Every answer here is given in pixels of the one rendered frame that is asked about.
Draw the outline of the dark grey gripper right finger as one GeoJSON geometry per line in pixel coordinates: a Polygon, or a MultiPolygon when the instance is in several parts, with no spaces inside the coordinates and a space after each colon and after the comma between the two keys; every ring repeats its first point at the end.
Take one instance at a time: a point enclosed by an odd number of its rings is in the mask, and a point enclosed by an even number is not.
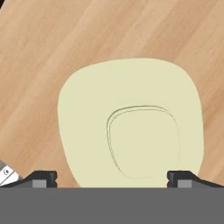
{"type": "Polygon", "coordinates": [[[191,171],[168,171],[167,179],[169,188],[224,188],[224,185],[201,179],[191,171]]]}

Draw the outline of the pale yellow blender lid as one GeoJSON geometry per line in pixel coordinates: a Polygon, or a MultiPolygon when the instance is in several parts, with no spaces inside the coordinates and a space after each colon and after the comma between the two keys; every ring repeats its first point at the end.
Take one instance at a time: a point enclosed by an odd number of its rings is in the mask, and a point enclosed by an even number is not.
{"type": "Polygon", "coordinates": [[[200,97],[190,75],[171,62],[86,66],[60,90],[58,118],[66,161],[81,187],[164,187],[171,170],[200,170],[200,97]]]}

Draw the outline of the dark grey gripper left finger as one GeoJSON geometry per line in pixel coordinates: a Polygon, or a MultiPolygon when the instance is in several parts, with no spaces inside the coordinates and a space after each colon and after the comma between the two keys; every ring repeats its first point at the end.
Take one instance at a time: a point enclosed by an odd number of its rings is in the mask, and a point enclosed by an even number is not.
{"type": "Polygon", "coordinates": [[[26,178],[4,185],[3,188],[57,188],[56,171],[34,171],[26,178]]]}

